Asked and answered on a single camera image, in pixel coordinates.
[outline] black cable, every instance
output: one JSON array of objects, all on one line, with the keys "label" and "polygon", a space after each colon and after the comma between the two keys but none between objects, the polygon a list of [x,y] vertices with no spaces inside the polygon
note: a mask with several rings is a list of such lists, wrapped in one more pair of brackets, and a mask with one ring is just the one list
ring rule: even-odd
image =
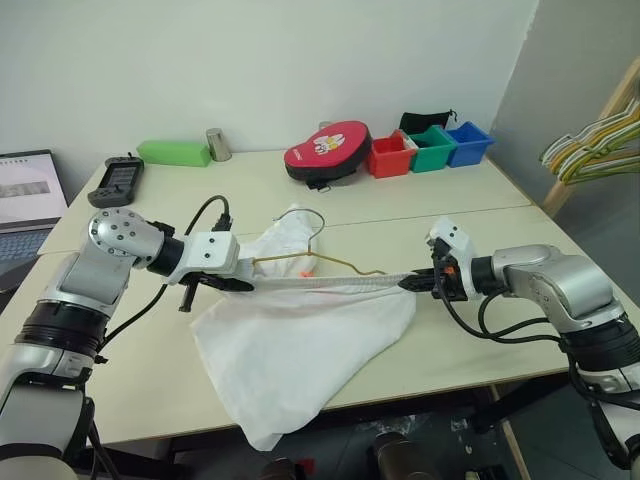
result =
[{"label": "black cable", "polygon": [[532,318],[530,320],[525,320],[524,322],[517,323],[512,325],[511,327],[505,328],[504,330],[500,330],[498,332],[489,332],[486,326],[486,321],[484,318],[485,312],[489,304],[495,300],[499,295],[502,295],[507,291],[506,288],[496,290],[491,293],[487,298],[485,298],[480,304],[480,308],[478,309],[478,324],[480,325],[480,329],[486,335],[490,335],[490,339],[497,343],[505,343],[505,344],[517,344],[517,343],[527,343],[527,342],[535,342],[538,340],[550,340],[552,342],[560,343],[560,337],[556,337],[553,335],[531,335],[529,337],[520,337],[520,338],[501,338],[504,335],[509,333],[513,333],[517,330],[521,330],[530,325],[535,325],[539,323],[548,323],[549,320],[546,318]]},{"label": "black cable", "polygon": [[[485,298],[482,301],[482,304],[480,305],[480,309],[478,310],[478,323],[480,324],[480,328],[482,329],[482,332],[478,332],[477,330],[469,326],[458,315],[458,313],[453,308],[453,305],[451,305],[451,302],[447,298],[446,292],[444,291],[444,288],[442,286],[442,280],[440,278],[440,272],[441,272],[440,262],[438,260],[437,253],[435,251],[433,254],[433,266],[434,266],[434,274],[435,274],[434,275],[435,285],[440,294],[440,298],[442,299],[442,303],[444,303],[444,306],[447,308],[447,310],[449,311],[449,313],[451,314],[451,317],[453,317],[455,322],[458,325],[460,325],[460,327],[462,327],[467,333],[477,338],[488,339],[488,340],[493,340],[494,342],[507,343],[507,344],[528,343],[528,342],[535,342],[539,340],[550,340],[558,343],[562,349],[562,343],[563,343],[562,339],[560,337],[556,337],[553,335],[532,335],[529,337],[522,337],[522,338],[501,338],[503,335],[513,333],[529,325],[548,322],[548,319],[546,318],[533,318],[531,320],[526,320],[524,322],[520,322],[516,325],[513,325],[512,327],[505,328],[504,330],[500,330],[498,332],[490,332],[487,329],[485,318],[484,318],[485,311],[489,303],[491,303],[491,301],[497,298],[499,295],[505,293],[506,289],[501,289],[501,290],[492,292],[489,296],[487,296],[487,298]],[[578,368],[576,366],[577,363],[575,358],[573,358],[573,356],[569,353],[567,353],[566,355],[567,355],[567,360],[569,361],[569,380],[571,381],[571,384],[576,389],[576,391],[582,397],[591,401],[610,403],[612,405],[617,405],[622,408],[628,408],[631,410],[640,411],[640,404],[638,403],[631,402],[629,400],[624,400],[622,398],[619,398],[617,395],[613,395],[610,393],[596,392],[594,390],[589,389],[587,385],[584,383],[584,381],[582,380],[582,377],[580,377],[580,374],[578,373]]]},{"label": "black cable", "polygon": [[[193,230],[193,227],[195,227],[196,223],[198,222],[198,220],[200,219],[204,211],[207,209],[207,207],[211,205],[213,202],[215,202],[216,200],[219,200],[222,202],[224,210],[222,212],[222,215],[220,215],[220,218],[216,222],[216,226],[214,227],[214,230],[228,230],[231,227],[231,217],[229,216],[229,201],[222,195],[214,195],[213,197],[207,199],[207,201],[205,201],[202,204],[202,206],[198,209],[196,214],[191,219],[189,226],[184,231],[185,235],[189,235],[191,233],[191,231]],[[162,298],[162,295],[164,295],[164,292],[166,289],[167,289],[167,285],[166,284],[162,285],[158,289],[158,292],[156,293],[156,295],[149,301],[149,303],[147,303],[142,308],[142,310],[140,310],[133,317],[131,317],[129,320],[124,322],[122,325],[117,327],[115,330],[113,330],[111,333],[109,333],[105,337],[104,341],[102,342],[102,345],[100,345],[97,351],[100,352],[118,334],[122,333],[123,330],[125,330],[126,328],[131,326],[133,323],[135,323],[138,319],[140,319],[140,317],[146,315],[149,312],[149,310],[151,310],[155,306],[155,304],[158,303],[158,301]]]},{"label": "black cable", "polygon": [[104,465],[107,473],[111,475],[111,478],[113,480],[120,480],[120,475],[118,474],[116,466],[113,464],[111,457],[100,443],[100,436],[98,435],[98,428],[96,427],[95,422],[92,422],[91,427],[89,428],[89,441],[93,447],[94,462],[96,461],[95,457],[97,456],[102,465]]},{"label": "black cable", "polygon": [[[451,305],[451,302],[447,298],[447,294],[446,294],[446,292],[445,292],[445,290],[444,290],[444,288],[442,286],[442,279],[440,278],[440,273],[442,271],[441,268],[440,268],[440,261],[437,259],[437,255],[435,255],[435,254],[434,254],[434,258],[433,258],[433,267],[434,267],[434,280],[435,280],[435,284],[436,284],[436,287],[438,289],[438,292],[440,294],[440,299],[442,300],[442,303],[444,303],[444,306],[449,311],[449,314],[455,320],[455,322],[460,327],[462,327],[462,329],[465,332],[469,333],[470,335],[473,335],[476,338],[482,338],[482,339],[485,339],[485,340],[493,340],[494,342],[507,343],[507,344],[536,342],[536,341],[540,341],[540,340],[550,340],[550,341],[553,341],[553,342],[556,342],[556,343],[560,343],[560,338],[559,337],[554,337],[553,335],[532,335],[530,337],[522,337],[522,338],[501,338],[502,335],[506,335],[507,333],[512,333],[512,332],[514,332],[516,330],[519,330],[520,328],[524,328],[524,326],[532,325],[533,323],[541,323],[540,319],[527,320],[525,322],[521,322],[520,324],[516,324],[513,327],[509,327],[509,328],[507,328],[505,330],[501,330],[501,331],[495,332],[495,333],[489,332],[488,330],[486,332],[477,331],[476,329],[471,327],[469,324],[467,324],[467,322],[465,322],[460,317],[460,315],[458,315],[458,312],[456,312],[456,310],[453,308],[453,305]],[[479,321],[481,326],[484,324],[484,311],[486,310],[487,305],[489,304],[489,302],[491,300],[496,298],[498,295],[499,295],[499,293],[495,293],[495,294],[493,294],[493,296],[490,296],[491,298],[490,298],[489,301],[487,301],[486,303],[483,302],[484,309],[482,310],[482,316],[480,316],[480,311],[478,312],[478,314],[479,314],[478,321]]]},{"label": "black cable", "polygon": [[91,475],[89,476],[89,480],[98,480],[98,474],[100,472],[100,459],[98,458],[98,454],[95,449],[93,451],[93,463],[91,464]]},{"label": "black cable", "polygon": [[153,297],[151,299],[151,301],[149,303],[147,303],[142,310],[140,310],[138,313],[136,313],[133,317],[131,317],[129,320],[127,320],[126,322],[124,322],[122,325],[120,325],[119,327],[117,327],[115,330],[113,330],[111,333],[109,333],[109,335],[107,335],[104,338],[104,341],[102,342],[102,345],[100,345],[100,347],[98,347],[97,351],[100,352],[104,347],[106,347],[109,342],[111,342],[118,334],[120,334],[125,328],[131,326],[134,322],[136,322],[140,317],[142,317],[143,315],[147,314],[147,312],[149,312],[149,310],[151,310],[156,303],[158,303],[158,301],[160,300],[160,298],[162,298],[162,295],[164,295],[165,290],[167,289],[167,285],[164,284],[160,287],[160,289],[158,289],[158,292],[156,293],[155,297]]},{"label": "black cable", "polygon": [[211,203],[215,202],[216,200],[220,200],[224,205],[224,211],[223,211],[220,219],[222,219],[222,217],[224,217],[224,216],[229,217],[229,202],[227,201],[227,199],[225,197],[223,197],[222,195],[214,195],[213,197],[209,198],[206,202],[204,202],[202,204],[202,206],[200,207],[200,210],[198,210],[196,212],[196,214],[193,216],[193,219],[191,220],[191,223],[189,223],[189,226],[187,227],[187,229],[184,232],[185,235],[189,235],[191,233],[191,230],[193,230],[193,227],[195,227],[195,225],[198,222],[198,220],[200,220],[200,217],[202,216],[204,211],[207,209],[207,207],[209,205],[211,205]]},{"label": "black cable", "polygon": [[505,335],[508,335],[510,333],[513,333],[517,330],[520,330],[522,328],[528,327],[530,325],[537,325],[540,323],[549,323],[549,319],[546,317],[540,317],[540,318],[532,318],[531,320],[525,320],[524,322],[520,322],[520,323],[516,323],[515,325],[505,328],[504,330],[499,330],[497,332],[489,332],[489,329],[486,326],[486,322],[484,319],[484,312],[487,309],[487,307],[489,306],[489,303],[495,299],[496,297],[502,295],[503,293],[506,293],[508,291],[508,289],[506,288],[502,288],[499,290],[496,290],[495,292],[491,293],[488,297],[486,297],[482,303],[480,304],[480,310],[478,310],[478,323],[480,324],[480,330],[482,330],[484,333],[486,333],[487,335],[493,335],[493,336],[497,336],[497,337],[504,337]]},{"label": "black cable", "polygon": [[569,380],[571,381],[571,384],[576,389],[576,391],[582,397],[591,401],[610,403],[622,408],[640,410],[640,404],[638,403],[618,398],[617,395],[611,393],[596,392],[595,390],[589,389],[589,387],[587,387],[587,385],[582,380],[582,377],[580,377],[580,374],[578,373],[578,367],[576,366],[575,358],[567,353],[567,360],[569,361]]}]

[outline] cartoon sticker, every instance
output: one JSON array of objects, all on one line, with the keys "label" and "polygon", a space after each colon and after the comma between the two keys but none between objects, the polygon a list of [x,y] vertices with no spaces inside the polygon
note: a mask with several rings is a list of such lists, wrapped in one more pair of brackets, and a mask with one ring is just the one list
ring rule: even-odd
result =
[{"label": "cartoon sticker", "polygon": [[313,140],[315,151],[318,155],[324,155],[331,150],[335,150],[344,143],[344,135],[337,133],[335,135],[318,137]]}]

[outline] gray wall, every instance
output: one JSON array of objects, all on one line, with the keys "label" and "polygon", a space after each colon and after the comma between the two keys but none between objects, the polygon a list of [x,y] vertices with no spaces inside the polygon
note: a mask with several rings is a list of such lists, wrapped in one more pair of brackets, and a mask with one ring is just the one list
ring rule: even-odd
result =
[{"label": "gray wall", "polygon": [[[640,55],[640,1],[541,0],[494,122],[495,161],[536,202],[555,177],[538,159],[595,120]],[[640,304],[640,175],[581,185],[555,219]]]}]

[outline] metal cup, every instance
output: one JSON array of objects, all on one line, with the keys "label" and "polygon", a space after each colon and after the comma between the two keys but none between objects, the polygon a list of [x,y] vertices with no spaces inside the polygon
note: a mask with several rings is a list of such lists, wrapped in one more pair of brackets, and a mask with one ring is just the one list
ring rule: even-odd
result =
[{"label": "metal cup", "polygon": [[224,141],[222,129],[210,128],[207,130],[207,143],[209,144],[209,153],[214,162],[226,162],[231,158],[231,151]]}]

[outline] yellow hanger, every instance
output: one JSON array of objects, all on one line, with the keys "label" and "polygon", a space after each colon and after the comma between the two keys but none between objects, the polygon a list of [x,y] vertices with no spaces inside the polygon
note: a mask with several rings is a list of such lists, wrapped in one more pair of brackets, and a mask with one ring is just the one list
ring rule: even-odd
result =
[{"label": "yellow hanger", "polygon": [[253,265],[256,265],[257,263],[260,263],[260,262],[270,262],[270,261],[273,261],[273,260],[282,260],[283,258],[316,257],[316,258],[320,258],[322,260],[327,260],[329,262],[339,263],[340,265],[344,265],[346,267],[349,267],[354,272],[356,272],[358,275],[373,275],[375,273],[380,274],[380,275],[386,275],[386,273],[383,272],[382,270],[372,270],[370,272],[363,272],[363,271],[359,270],[353,263],[349,263],[349,262],[347,262],[345,260],[340,260],[339,258],[329,257],[327,255],[322,255],[320,253],[316,253],[316,252],[312,251],[311,250],[311,240],[313,240],[315,237],[317,237],[320,234],[320,232],[322,232],[322,230],[324,230],[324,226],[325,226],[324,217],[320,213],[318,213],[317,211],[312,210],[311,208],[292,208],[292,209],[287,210],[286,212],[284,212],[278,218],[275,218],[274,221],[281,220],[286,215],[289,215],[291,212],[310,212],[310,213],[313,213],[313,214],[317,215],[320,218],[320,220],[322,221],[322,226],[320,227],[320,229],[316,233],[314,233],[313,235],[311,235],[309,237],[309,240],[307,241],[307,251],[306,252],[299,252],[299,253],[288,253],[288,254],[285,254],[285,255],[274,255],[272,257],[254,258],[253,261],[252,261]]}]

